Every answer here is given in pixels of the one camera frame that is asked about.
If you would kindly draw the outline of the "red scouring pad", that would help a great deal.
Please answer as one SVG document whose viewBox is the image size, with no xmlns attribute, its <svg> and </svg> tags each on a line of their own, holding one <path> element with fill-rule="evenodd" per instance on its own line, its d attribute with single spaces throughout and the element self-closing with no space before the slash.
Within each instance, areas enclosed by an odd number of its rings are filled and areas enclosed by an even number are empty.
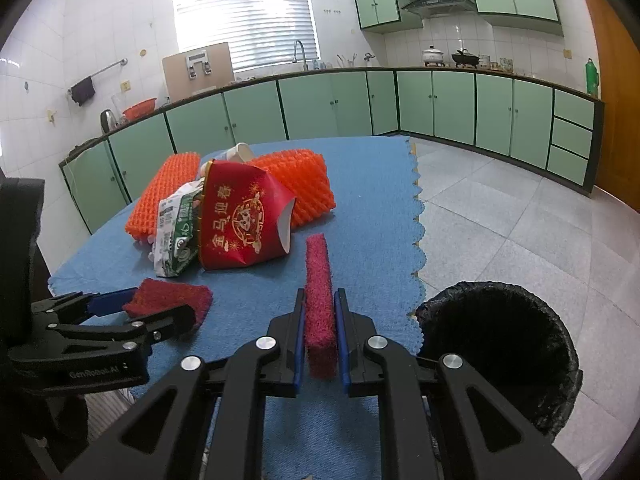
<svg viewBox="0 0 640 480">
<path fill-rule="evenodd" d="M 330 380 L 337 340 L 328 246 L 323 234 L 306 239 L 305 349 L 312 377 Z"/>
<path fill-rule="evenodd" d="M 189 306 L 194 313 L 193 330 L 205 321 L 213 303 L 213 293 L 205 285 L 191 285 L 146 278 L 134 296 L 124 305 L 130 318 L 165 312 L 174 307 Z"/>
</svg>

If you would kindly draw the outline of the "dark hanging towel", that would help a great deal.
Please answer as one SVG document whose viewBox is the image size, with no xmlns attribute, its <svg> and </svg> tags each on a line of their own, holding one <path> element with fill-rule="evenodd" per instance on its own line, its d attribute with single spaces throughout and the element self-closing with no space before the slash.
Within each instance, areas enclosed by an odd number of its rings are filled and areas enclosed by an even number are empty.
<svg viewBox="0 0 640 480">
<path fill-rule="evenodd" d="M 78 106 L 85 105 L 96 94 L 92 77 L 88 76 L 81 79 L 81 81 L 78 81 L 77 84 L 74 84 L 73 87 L 68 90 L 68 93 L 70 94 L 72 101 Z"/>
</svg>

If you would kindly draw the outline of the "red basin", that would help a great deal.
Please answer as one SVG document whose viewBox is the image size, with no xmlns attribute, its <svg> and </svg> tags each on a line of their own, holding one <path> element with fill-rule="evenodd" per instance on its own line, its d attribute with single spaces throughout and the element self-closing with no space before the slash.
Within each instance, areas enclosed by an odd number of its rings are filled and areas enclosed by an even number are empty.
<svg viewBox="0 0 640 480">
<path fill-rule="evenodd" d="M 133 122 L 134 120 L 153 113 L 155 110 L 155 104 L 155 98 L 146 99 L 126 108 L 126 110 L 124 110 L 122 114 L 128 120 L 128 122 Z"/>
</svg>

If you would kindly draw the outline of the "blue white paper cup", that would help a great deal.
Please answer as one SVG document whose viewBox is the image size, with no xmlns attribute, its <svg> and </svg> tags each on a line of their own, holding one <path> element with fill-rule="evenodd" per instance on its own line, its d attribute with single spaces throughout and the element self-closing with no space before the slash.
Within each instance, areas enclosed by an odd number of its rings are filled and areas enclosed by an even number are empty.
<svg viewBox="0 0 640 480">
<path fill-rule="evenodd" d="M 244 142 L 240 142 L 227 148 L 226 150 L 218 151 L 213 154 L 206 155 L 201 160 L 201 166 L 198 170 L 198 176 L 204 177 L 207 167 L 214 160 L 225 160 L 226 162 L 238 162 L 239 164 L 246 164 L 256 157 L 254 152 L 250 149 L 250 146 Z"/>
</svg>

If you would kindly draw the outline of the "range hood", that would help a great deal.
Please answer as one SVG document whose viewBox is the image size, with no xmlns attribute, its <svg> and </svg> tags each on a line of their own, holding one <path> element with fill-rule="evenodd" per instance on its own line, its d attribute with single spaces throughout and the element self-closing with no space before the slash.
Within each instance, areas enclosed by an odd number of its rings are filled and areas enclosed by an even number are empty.
<svg viewBox="0 0 640 480">
<path fill-rule="evenodd" d="M 438 18 L 450 14 L 476 12 L 477 7 L 471 0 L 414 0 L 403 6 L 402 10 L 421 18 Z"/>
</svg>

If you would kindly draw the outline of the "green lower kitchen cabinets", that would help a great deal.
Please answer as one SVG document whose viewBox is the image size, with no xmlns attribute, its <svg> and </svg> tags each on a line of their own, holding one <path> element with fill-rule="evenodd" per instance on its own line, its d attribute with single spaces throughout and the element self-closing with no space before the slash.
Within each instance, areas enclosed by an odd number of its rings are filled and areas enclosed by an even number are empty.
<svg viewBox="0 0 640 480">
<path fill-rule="evenodd" d="M 74 148 L 60 169 L 89 231 L 137 200 L 164 161 L 238 143 L 431 136 L 590 193 L 603 103 L 569 88 L 465 68 L 319 70 L 245 81 L 153 110 Z"/>
</svg>

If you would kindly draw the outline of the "black lined trash bin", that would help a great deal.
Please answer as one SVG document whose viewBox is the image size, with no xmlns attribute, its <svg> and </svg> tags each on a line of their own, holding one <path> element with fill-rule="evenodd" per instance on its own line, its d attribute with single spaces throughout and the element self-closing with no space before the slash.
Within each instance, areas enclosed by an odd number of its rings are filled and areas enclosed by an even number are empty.
<svg viewBox="0 0 640 480">
<path fill-rule="evenodd" d="M 544 300 L 518 285 L 460 282 L 421 304 L 416 319 L 421 358 L 461 356 L 550 441 L 565 427 L 584 373 Z"/>
</svg>

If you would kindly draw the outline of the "electric kettle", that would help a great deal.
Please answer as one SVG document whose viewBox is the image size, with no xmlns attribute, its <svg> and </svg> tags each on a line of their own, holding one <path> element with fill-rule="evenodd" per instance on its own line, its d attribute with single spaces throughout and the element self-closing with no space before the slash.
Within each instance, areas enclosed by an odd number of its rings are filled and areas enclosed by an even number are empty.
<svg viewBox="0 0 640 480">
<path fill-rule="evenodd" d="M 109 134 L 118 128 L 118 119 L 112 110 L 102 110 L 100 125 L 103 134 Z"/>
</svg>

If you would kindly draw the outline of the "brown wooden door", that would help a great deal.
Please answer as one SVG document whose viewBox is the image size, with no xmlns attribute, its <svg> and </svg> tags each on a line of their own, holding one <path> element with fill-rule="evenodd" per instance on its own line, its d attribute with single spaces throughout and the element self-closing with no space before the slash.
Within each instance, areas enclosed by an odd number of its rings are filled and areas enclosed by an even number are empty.
<svg viewBox="0 0 640 480">
<path fill-rule="evenodd" d="M 639 208 L 639 50 L 608 0 L 586 0 L 605 104 L 596 183 Z"/>
</svg>

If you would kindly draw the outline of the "orange spiky pad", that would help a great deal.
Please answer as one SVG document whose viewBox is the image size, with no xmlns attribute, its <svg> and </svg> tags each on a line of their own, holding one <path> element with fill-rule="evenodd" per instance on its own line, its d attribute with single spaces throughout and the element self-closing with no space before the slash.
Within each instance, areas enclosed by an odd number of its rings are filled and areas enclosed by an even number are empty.
<svg viewBox="0 0 640 480">
<path fill-rule="evenodd" d="M 250 165 L 265 170 L 295 195 L 293 229 L 318 220 L 336 207 L 326 162 L 322 155 L 308 148 L 258 156 Z"/>
<path fill-rule="evenodd" d="M 160 201 L 175 193 L 181 185 L 196 179 L 200 160 L 201 156 L 195 152 L 170 155 L 134 204 L 125 232 L 142 242 L 154 235 Z"/>
</svg>

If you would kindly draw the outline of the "green white snack bag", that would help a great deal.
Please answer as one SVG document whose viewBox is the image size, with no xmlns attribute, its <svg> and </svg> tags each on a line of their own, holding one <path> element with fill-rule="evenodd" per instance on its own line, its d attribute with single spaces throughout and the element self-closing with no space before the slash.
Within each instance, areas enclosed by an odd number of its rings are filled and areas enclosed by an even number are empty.
<svg viewBox="0 0 640 480">
<path fill-rule="evenodd" d="M 204 179 L 180 186 L 160 201 L 152 248 L 153 268 L 160 278 L 175 278 L 198 255 Z"/>
</svg>

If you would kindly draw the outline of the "white cooking pot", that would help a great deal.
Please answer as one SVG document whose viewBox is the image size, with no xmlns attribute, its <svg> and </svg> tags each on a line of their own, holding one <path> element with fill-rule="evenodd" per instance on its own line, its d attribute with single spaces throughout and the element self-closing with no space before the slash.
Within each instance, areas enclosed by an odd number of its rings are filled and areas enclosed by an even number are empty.
<svg viewBox="0 0 640 480">
<path fill-rule="evenodd" d="M 442 50 L 429 46 L 422 51 L 422 60 L 425 66 L 444 66 L 445 55 Z"/>
</svg>

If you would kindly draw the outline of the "blue table mat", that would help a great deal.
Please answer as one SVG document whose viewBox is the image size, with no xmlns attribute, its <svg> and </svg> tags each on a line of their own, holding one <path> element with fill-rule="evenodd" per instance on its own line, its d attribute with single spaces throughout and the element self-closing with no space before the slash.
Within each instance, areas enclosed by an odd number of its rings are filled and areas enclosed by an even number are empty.
<svg viewBox="0 0 640 480">
<path fill-rule="evenodd" d="M 200 271 L 213 307 L 194 341 L 161 344 L 134 405 L 69 479 L 377 479 L 374 396 L 350 398 L 334 300 L 408 350 L 422 335 L 416 160 L 403 136 L 314 139 L 337 203 L 283 258 Z"/>
</svg>

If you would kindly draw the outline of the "cardboard box on counter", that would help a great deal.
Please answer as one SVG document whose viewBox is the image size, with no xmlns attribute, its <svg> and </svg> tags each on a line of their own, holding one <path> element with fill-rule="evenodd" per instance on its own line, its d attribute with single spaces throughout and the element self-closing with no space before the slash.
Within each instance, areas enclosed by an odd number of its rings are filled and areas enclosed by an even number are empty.
<svg viewBox="0 0 640 480">
<path fill-rule="evenodd" d="M 235 82 L 230 48 L 226 42 L 168 56 L 163 58 L 162 65 L 171 102 Z"/>
</svg>

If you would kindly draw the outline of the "sink faucet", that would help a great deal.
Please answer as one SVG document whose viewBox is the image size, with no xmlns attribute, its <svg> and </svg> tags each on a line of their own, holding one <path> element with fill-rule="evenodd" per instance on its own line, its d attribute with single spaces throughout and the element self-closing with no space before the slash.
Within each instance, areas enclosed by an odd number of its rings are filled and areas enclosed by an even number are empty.
<svg viewBox="0 0 640 480">
<path fill-rule="evenodd" d="M 303 63 L 303 71 L 308 72 L 309 70 L 309 61 L 306 55 L 306 49 L 302 40 L 296 39 L 294 41 L 294 53 L 293 53 L 293 63 L 296 64 L 298 62 Z"/>
</svg>

